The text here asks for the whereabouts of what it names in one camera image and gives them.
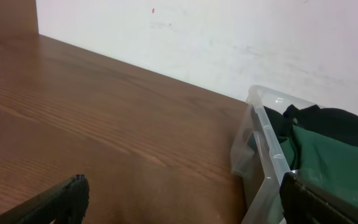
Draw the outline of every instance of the black plastic item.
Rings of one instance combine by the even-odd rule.
[[[0,215],[0,223],[79,224],[89,202],[89,185],[76,175]]]
[[[287,172],[280,187],[284,217],[294,223],[358,223],[358,208]]]

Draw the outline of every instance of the green fabric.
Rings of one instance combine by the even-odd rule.
[[[358,207],[358,147],[293,125],[280,146],[291,170]]]

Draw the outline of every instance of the wood grain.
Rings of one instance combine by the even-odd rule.
[[[0,40],[38,34],[35,0],[0,0]]]
[[[0,213],[85,174],[83,223],[240,223],[245,108],[41,35],[0,42]]]

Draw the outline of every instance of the white wall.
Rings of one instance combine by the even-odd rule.
[[[358,0],[37,0],[37,12],[40,34],[233,98],[259,84],[358,114]]]

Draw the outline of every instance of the plastic storage bin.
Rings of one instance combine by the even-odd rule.
[[[278,191],[290,168],[264,106],[283,113],[290,105],[302,109],[315,104],[262,86],[250,87],[246,102],[249,105],[231,148],[232,172],[244,181],[248,211],[242,223],[280,223]]]

